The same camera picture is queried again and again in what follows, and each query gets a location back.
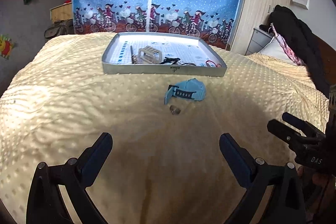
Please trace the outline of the black thin stick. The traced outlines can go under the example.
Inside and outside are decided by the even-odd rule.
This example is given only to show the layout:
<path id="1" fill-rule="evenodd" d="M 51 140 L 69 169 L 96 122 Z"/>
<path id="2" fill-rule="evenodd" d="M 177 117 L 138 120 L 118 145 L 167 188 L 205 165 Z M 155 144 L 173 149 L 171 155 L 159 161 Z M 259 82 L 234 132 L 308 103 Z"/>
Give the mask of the black thin stick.
<path id="1" fill-rule="evenodd" d="M 131 62 L 132 64 L 136 64 L 137 63 L 137 57 L 136 55 L 134 54 L 134 51 L 133 51 L 133 47 L 130 46 L 130 51 L 131 51 Z"/>

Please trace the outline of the cream dotted bed blanket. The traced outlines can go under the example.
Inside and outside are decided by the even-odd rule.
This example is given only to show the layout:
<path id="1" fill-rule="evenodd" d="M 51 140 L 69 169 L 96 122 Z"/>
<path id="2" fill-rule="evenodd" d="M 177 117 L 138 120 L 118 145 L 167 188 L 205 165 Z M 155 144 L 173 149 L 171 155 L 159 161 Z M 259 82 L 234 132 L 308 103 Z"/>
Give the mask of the cream dotted bed blanket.
<path id="1" fill-rule="evenodd" d="M 200 102 L 163 98 L 183 75 L 106 75 L 112 34 L 47 42 L 1 96 L 1 200 L 25 223 L 41 161 L 64 164 L 102 132 L 113 149 L 88 193 L 109 223 L 223 223 L 244 194 L 219 149 L 230 133 L 253 157 L 284 165 L 294 155 L 266 128 L 284 112 L 324 130 L 328 100 L 305 68 L 217 49 L 223 77 L 201 77 Z"/>

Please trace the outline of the white pillow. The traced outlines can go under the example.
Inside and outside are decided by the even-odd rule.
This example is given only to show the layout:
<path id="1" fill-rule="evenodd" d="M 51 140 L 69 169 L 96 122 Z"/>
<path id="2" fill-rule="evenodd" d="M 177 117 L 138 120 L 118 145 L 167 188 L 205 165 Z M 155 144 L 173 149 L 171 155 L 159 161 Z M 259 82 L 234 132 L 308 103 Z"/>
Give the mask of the white pillow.
<path id="1" fill-rule="evenodd" d="M 275 37 L 273 37 L 271 41 L 262 50 L 259 51 L 259 53 L 262 55 L 274 57 L 291 65 L 297 65 L 284 52 L 284 50 L 282 49 L 282 47 L 280 46 L 279 42 L 276 40 Z"/>

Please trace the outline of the black clothes pile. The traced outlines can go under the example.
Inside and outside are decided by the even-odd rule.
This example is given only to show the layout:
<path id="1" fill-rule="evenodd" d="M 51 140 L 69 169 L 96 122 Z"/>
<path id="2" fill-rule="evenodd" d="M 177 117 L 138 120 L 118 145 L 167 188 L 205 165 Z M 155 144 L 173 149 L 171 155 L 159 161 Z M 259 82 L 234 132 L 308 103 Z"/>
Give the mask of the black clothes pile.
<path id="1" fill-rule="evenodd" d="M 317 90 L 328 97 L 330 84 L 325 79 L 321 51 L 311 29 L 298 19 L 291 9 L 280 5 L 271 12 L 266 24 L 261 24 L 259 28 L 267 32 L 271 24 L 291 50 L 305 63 Z"/>

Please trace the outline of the grey bedside drawer cabinet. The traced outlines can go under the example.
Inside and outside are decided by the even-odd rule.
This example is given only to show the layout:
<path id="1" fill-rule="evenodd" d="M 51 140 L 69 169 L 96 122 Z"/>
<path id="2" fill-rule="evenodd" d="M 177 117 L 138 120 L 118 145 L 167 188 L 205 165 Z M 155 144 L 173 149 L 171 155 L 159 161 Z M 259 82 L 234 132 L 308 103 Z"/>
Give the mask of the grey bedside drawer cabinet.
<path id="1" fill-rule="evenodd" d="M 272 40 L 272 38 L 272 34 L 260 30 L 259 28 L 254 28 L 245 55 L 248 56 L 253 53 L 260 52 Z"/>

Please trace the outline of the beige wooden wardrobe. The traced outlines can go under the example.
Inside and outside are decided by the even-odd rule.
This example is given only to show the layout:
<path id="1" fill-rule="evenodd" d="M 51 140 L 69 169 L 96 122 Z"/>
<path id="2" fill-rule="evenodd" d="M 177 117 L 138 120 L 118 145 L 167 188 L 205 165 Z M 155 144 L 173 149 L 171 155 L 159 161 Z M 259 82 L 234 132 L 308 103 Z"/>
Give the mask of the beige wooden wardrobe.
<path id="1" fill-rule="evenodd" d="M 240 0 L 226 50 L 245 55 L 253 29 L 266 24 L 276 5 L 289 7 L 290 0 Z"/>

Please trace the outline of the grey cardboard tray box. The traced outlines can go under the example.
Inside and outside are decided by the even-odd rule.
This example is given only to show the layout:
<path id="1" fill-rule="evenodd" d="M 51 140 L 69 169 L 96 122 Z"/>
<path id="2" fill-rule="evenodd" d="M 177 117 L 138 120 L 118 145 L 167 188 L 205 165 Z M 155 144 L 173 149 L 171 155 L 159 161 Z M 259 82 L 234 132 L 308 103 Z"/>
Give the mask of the grey cardboard tray box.
<path id="1" fill-rule="evenodd" d="M 137 63 L 131 62 L 130 46 Z M 207 67 L 206 61 L 222 67 Z M 123 32 L 117 34 L 102 55 L 106 74 L 167 74 L 223 77 L 227 65 L 200 38 L 168 33 Z"/>

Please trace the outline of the black suitcase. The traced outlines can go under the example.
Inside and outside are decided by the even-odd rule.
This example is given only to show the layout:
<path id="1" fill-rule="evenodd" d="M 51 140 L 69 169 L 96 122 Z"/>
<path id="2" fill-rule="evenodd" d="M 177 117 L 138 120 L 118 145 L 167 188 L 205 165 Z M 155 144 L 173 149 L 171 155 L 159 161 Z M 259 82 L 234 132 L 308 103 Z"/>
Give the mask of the black suitcase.
<path id="1" fill-rule="evenodd" d="M 74 23 L 72 19 L 58 20 L 45 30 L 44 37 L 49 40 L 55 38 L 56 36 L 73 35 L 74 33 Z"/>

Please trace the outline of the wooden box on stand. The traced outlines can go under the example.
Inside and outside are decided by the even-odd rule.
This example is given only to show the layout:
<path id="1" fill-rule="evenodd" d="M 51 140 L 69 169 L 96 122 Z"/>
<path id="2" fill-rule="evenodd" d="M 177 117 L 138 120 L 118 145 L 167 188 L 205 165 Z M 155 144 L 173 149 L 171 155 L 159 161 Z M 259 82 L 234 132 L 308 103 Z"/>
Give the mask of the wooden box on stand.
<path id="1" fill-rule="evenodd" d="M 50 9 L 50 20 L 55 23 L 60 20 L 69 20 L 73 18 L 72 2 L 63 3 L 62 5 Z"/>

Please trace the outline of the yellow bear wall sticker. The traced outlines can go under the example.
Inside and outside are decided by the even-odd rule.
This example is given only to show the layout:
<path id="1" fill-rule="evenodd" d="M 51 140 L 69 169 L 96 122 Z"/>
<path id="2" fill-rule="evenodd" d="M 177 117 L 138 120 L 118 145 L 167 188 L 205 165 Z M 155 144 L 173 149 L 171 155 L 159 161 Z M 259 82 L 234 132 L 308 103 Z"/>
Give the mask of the yellow bear wall sticker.
<path id="1" fill-rule="evenodd" d="M 12 42 L 10 38 L 4 36 L 3 34 L 0 35 L 0 53 L 1 57 L 3 57 L 5 60 L 9 59 L 11 51 L 16 46 L 17 45 L 14 42 Z"/>

